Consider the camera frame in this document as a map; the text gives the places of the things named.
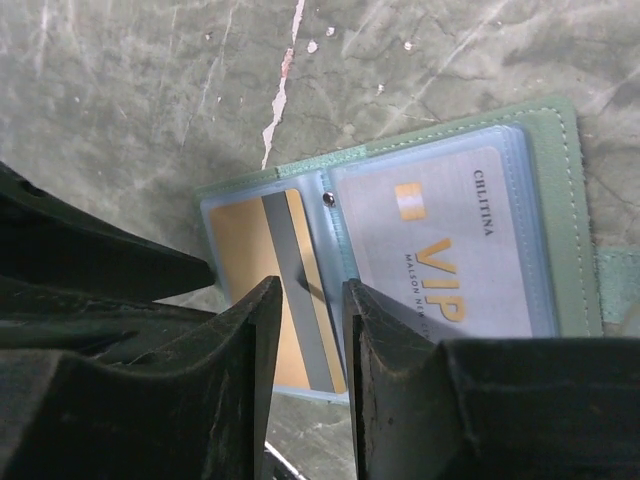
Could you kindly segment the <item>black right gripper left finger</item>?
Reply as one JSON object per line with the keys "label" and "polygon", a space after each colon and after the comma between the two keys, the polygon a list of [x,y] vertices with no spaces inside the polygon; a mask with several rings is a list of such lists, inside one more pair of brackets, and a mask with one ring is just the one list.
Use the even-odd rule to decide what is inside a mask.
{"label": "black right gripper left finger", "polygon": [[1,282],[5,479],[257,479],[283,291],[221,313]]}

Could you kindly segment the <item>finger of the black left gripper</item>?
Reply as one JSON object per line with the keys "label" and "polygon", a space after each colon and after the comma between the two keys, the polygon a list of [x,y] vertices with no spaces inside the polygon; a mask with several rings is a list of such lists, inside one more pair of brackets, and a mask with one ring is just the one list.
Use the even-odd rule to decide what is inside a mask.
{"label": "finger of the black left gripper", "polygon": [[1,347],[139,360],[211,320],[164,298],[208,264],[127,233],[1,167]]}

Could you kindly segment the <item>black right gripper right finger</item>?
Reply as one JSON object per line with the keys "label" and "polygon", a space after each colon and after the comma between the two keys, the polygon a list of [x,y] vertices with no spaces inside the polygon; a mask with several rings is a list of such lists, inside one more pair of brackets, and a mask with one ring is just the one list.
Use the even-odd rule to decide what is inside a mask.
{"label": "black right gripper right finger", "polygon": [[361,479],[635,479],[639,343],[433,343],[356,279],[343,286]]}

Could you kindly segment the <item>green card holder wallet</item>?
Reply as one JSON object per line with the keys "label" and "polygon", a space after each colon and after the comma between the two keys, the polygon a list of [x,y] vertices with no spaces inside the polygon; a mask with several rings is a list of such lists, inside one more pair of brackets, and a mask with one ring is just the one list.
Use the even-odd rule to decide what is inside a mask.
{"label": "green card holder wallet", "polygon": [[342,285],[352,278],[361,279],[337,196],[336,170],[367,164],[399,166],[421,154],[437,157],[484,146],[497,148],[502,156],[531,336],[441,335],[435,321],[364,284],[376,290],[388,310],[402,317],[410,329],[435,341],[465,337],[600,337],[608,324],[626,323],[633,317],[639,252],[633,247],[593,244],[577,116],[569,100],[549,97],[197,190],[195,205],[208,243],[210,264],[221,288],[201,210],[203,202],[237,192],[263,194],[288,188],[298,189],[303,197],[347,390],[343,394],[313,394],[281,390],[275,385],[277,393],[337,404],[348,400]]}

